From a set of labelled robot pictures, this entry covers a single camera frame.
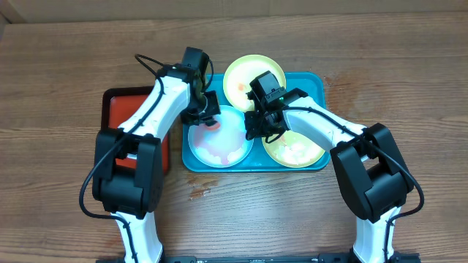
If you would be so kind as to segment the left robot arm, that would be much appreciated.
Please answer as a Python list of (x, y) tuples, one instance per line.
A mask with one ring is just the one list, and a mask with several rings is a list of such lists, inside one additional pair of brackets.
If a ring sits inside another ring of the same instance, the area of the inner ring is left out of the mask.
[(176, 118), (189, 126), (215, 126), (217, 95), (205, 76), (208, 54), (187, 47), (181, 63), (153, 70), (154, 87), (137, 111), (118, 128), (96, 138), (94, 166), (79, 193), (80, 209), (91, 218), (114, 220), (124, 241), (122, 262), (160, 262), (154, 211), (162, 195), (162, 141)]

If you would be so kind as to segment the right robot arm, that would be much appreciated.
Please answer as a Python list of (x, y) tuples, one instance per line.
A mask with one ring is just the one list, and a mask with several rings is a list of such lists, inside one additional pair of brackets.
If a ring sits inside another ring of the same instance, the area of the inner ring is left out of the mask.
[(287, 91), (269, 71), (250, 86), (247, 97), (254, 109), (245, 113), (246, 138), (271, 143), (292, 131), (328, 152), (341, 196), (357, 218), (350, 259), (399, 262), (392, 246), (394, 223), (415, 183), (389, 129), (346, 121), (307, 92)]

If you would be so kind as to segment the green pink dish sponge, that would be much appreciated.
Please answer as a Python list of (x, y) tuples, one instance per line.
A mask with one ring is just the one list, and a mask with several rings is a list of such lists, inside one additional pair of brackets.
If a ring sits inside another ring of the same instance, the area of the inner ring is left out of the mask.
[(220, 122), (211, 121), (204, 124), (205, 128), (209, 131), (217, 130), (220, 127)]

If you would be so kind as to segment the light blue plastic plate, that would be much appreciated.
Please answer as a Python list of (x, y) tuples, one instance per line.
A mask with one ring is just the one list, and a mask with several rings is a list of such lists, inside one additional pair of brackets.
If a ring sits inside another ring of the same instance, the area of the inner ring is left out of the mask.
[(242, 162), (253, 148), (253, 141), (246, 139), (244, 114), (222, 105), (221, 113), (214, 116), (213, 126), (190, 126), (188, 146), (201, 163), (211, 168), (228, 168)]

